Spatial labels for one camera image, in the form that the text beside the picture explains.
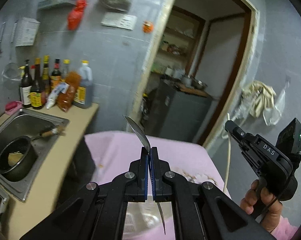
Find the pink soap dish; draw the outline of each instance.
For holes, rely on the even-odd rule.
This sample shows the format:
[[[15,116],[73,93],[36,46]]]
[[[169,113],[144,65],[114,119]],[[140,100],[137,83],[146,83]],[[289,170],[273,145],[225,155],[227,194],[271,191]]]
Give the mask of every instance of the pink soap dish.
[[[10,110],[6,110],[5,114],[12,115],[12,114],[16,113],[19,109],[21,109],[23,107],[22,102],[20,102],[20,101],[15,101],[15,102],[17,103],[17,106],[10,109]]]

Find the bottle cap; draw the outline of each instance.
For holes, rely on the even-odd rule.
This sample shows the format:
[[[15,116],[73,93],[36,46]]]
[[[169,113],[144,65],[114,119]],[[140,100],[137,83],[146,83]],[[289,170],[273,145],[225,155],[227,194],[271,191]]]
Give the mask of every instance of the bottle cap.
[[[46,55],[46,56],[44,56],[44,63],[48,63],[48,62],[49,62],[49,56]]]

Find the countertop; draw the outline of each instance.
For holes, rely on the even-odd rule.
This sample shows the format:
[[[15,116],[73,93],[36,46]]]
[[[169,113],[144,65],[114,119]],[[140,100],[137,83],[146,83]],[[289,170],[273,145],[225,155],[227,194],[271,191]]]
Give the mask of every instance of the countertop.
[[[88,109],[72,106],[67,113],[62,112],[57,106],[49,110],[46,108],[35,110],[66,118],[69,124],[65,129],[65,135],[59,136],[40,167],[25,203],[10,195],[8,218],[3,228],[8,240],[20,239],[55,209],[73,155],[97,109],[98,105],[92,104]],[[3,114],[0,117],[0,125],[8,117],[7,114]]]

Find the white tube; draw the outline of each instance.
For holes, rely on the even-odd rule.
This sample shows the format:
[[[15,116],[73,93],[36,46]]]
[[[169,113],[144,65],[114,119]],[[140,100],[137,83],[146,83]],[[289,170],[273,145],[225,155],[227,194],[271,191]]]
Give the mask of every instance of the white tube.
[[[230,120],[229,113],[227,113],[227,120]],[[229,175],[229,166],[230,166],[230,132],[228,132],[228,153],[227,153],[227,167],[226,167],[226,176],[225,176],[225,183],[223,188],[223,193],[226,193],[227,190],[227,182],[228,182],[228,175]]]

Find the metal screw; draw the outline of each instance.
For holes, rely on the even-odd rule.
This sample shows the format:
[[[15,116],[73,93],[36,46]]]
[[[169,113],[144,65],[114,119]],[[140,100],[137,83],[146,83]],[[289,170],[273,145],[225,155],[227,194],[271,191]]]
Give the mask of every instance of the metal screw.
[[[203,186],[204,186],[204,188],[206,188],[206,189],[212,189],[212,188],[214,187],[214,184],[212,184],[212,183],[209,182],[209,181],[205,181],[205,182],[203,183]]]
[[[134,172],[131,172],[131,171],[126,172],[126,173],[125,173],[125,177],[128,178],[128,179],[132,179],[132,178],[135,177],[135,173],[134,173]]]
[[[173,178],[173,177],[175,177],[175,172],[173,172],[173,171],[166,171],[165,172],[165,176],[167,178]]]
[[[88,190],[94,190],[97,187],[97,184],[95,182],[90,182],[86,185],[86,188]]]

